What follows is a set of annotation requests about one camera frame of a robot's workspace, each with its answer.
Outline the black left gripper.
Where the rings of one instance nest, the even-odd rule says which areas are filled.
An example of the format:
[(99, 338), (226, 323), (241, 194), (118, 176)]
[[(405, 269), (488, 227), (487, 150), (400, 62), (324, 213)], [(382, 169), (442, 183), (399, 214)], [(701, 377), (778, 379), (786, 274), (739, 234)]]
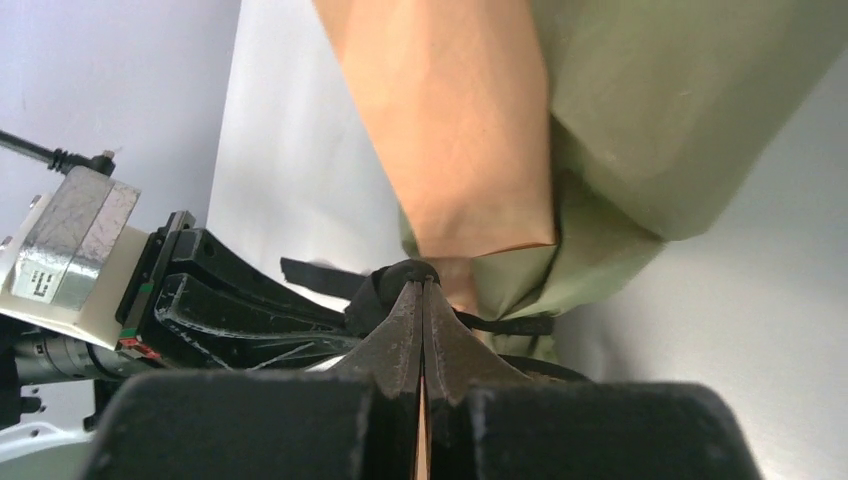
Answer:
[(1, 270), (1, 424), (45, 409), (29, 385), (95, 380), (99, 404), (153, 369), (294, 369), (347, 353), (358, 331), (337, 311), (265, 276), (177, 211), (125, 230), (79, 310), (53, 274)]

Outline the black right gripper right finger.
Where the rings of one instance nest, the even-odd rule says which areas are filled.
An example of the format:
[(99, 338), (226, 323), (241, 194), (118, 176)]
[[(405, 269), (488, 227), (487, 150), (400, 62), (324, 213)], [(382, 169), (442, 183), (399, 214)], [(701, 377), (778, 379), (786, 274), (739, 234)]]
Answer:
[(421, 295), (432, 479), (757, 479), (728, 405), (695, 383), (534, 381)]

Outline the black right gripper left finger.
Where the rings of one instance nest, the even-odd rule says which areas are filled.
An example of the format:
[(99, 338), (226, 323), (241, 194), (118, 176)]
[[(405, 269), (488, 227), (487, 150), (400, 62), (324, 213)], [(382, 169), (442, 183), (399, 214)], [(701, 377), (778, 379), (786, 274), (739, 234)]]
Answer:
[(321, 372), (171, 370), (126, 382), (83, 479), (414, 479), (420, 284)]

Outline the orange green wrapping paper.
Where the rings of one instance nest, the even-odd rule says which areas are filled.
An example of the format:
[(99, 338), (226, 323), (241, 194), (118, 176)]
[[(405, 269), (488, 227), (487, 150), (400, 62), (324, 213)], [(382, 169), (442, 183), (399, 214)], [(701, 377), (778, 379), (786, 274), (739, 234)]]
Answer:
[(706, 232), (847, 46), (843, 1), (318, 1), (404, 250), (501, 354)]

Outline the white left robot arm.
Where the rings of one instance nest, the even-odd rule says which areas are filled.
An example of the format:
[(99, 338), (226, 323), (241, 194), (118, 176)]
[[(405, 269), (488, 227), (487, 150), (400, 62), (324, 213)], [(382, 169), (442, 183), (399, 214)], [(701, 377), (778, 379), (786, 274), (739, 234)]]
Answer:
[(358, 340), (185, 212), (146, 233), (40, 206), (1, 252), (1, 468), (64, 475), (130, 377), (307, 367)]

